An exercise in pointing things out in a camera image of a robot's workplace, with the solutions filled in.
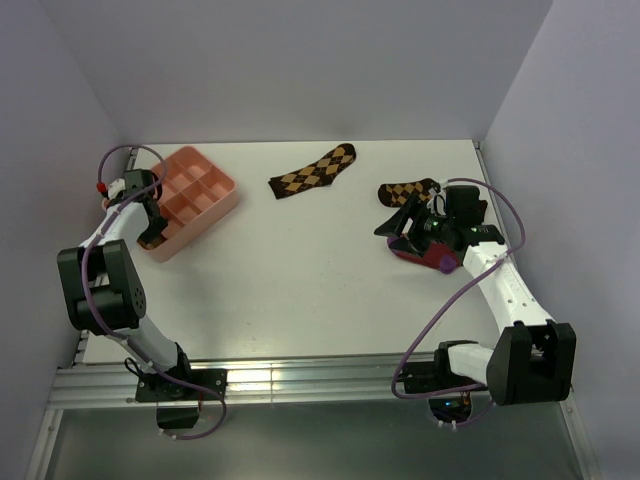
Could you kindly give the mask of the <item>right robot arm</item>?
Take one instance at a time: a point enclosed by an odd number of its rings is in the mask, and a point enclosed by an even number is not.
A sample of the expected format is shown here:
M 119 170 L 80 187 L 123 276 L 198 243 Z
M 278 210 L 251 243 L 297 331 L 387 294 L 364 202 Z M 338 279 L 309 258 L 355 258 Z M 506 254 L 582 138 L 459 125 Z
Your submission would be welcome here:
M 392 380 L 399 398 L 486 390 L 500 406 L 559 402 L 571 389 L 577 337 L 534 299 L 498 228 L 485 223 L 486 201 L 473 186 L 447 187 L 444 205 L 412 194 L 377 227 L 391 250 L 418 258 L 448 248 L 478 287 L 499 331 L 494 347 L 443 341 L 432 360 L 402 359 Z

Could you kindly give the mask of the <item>maroon purple orange-toe sock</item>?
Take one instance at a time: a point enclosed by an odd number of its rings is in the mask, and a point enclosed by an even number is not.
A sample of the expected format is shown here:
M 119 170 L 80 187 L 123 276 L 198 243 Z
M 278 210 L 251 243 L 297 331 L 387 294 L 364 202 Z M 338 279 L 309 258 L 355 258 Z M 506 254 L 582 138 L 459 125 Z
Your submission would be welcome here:
M 443 274 L 451 274 L 460 265 L 454 252 L 444 244 L 431 243 L 424 255 L 419 257 L 416 254 L 394 248 L 393 244 L 396 241 L 398 241 L 397 237 L 388 238 L 387 247 L 396 257 L 404 261 L 438 270 Z

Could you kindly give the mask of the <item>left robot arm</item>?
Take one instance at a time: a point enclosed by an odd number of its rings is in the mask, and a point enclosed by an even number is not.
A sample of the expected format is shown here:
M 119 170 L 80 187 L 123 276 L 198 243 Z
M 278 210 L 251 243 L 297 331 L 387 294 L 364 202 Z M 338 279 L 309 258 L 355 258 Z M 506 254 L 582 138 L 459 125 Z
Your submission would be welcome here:
M 166 226 L 153 194 L 112 201 L 90 238 L 58 253 L 57 268 L 72 326 L 119 344 L 143 374 L 160 376 L 164 393 L 183 399 L 193 391 L 195 375 L 179 344 L 150 319 L 129 251 L 140 240 L 157 238 Z

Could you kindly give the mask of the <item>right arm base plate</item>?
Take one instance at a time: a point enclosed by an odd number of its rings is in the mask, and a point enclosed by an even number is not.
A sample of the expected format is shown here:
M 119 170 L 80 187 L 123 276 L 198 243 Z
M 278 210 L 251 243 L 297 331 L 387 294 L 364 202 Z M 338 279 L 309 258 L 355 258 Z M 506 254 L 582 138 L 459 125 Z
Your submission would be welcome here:
M 476 381 L 456 375 L 436 361 L 408 362 L 399 375 L 406 394 L 422 394 L 456 388 L 473 389 Z

